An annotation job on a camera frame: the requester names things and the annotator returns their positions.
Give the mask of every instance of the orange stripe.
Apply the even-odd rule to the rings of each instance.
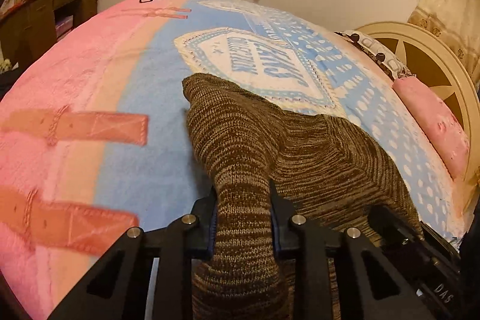
[[[181,7],[186,1],[174,0],[170,5]],[[165,18],[145,19],[144,25],[118,47],[93,94],[93,99],[85,110],[117,110],[123,89],[140,60],[143,50],[168,21],[169,19]],[[105,143],[100,141],[74,141],[70,144],[58,182],[57,201],[93,203],[104,147]],[[51,250],[53,305],[57,305],[65,297],[90,266],[91,260],[87,255],[64,249]]]

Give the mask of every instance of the round headboard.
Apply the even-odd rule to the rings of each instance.
[[[460,60],[430,32],[402,22],[376,22],[357,29],[380,41],[397,55],[417,78],[434,91],[457,117],[470,140],[463,186],[463,205],[472,200],[480,166],[480,104],[473,83]]]

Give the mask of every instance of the knit fabric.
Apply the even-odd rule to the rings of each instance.
[[[195,157],[218,197],[214,256],[193,276],[196,319],[290,317],[292,267],[273,256],[269,178],[298,213],[324,226],[356,226],[375,241],[366,216],[382,203],[419,231],[394,162],[346,119],[284,111],[208,74],[184,79],[183,94]]]

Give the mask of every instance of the floral pattern on curtain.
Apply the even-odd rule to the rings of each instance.
[[[480,0],[420,0],[409,22],[442,40],[460,59],[478,89]]]

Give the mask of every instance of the bed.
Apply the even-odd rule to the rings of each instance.
[[[454,183],[367,55],[279,10],[237,0],[125,0],[35,62],[0,103],[0,269],[30,316],[45,319],[128,227],[166,226],[207,195],[211,184],[185,129],[181,81],[195,72],[282,109],[361,127],[394,160],[421,220],[460,239],[480,165],[474,87],[426,31],[398,23],[359,30],[411,68],[427,60],[409,45],[437,65],[434,80],[431,64],[415,72],[461,117],[471,142],[463,180]]]

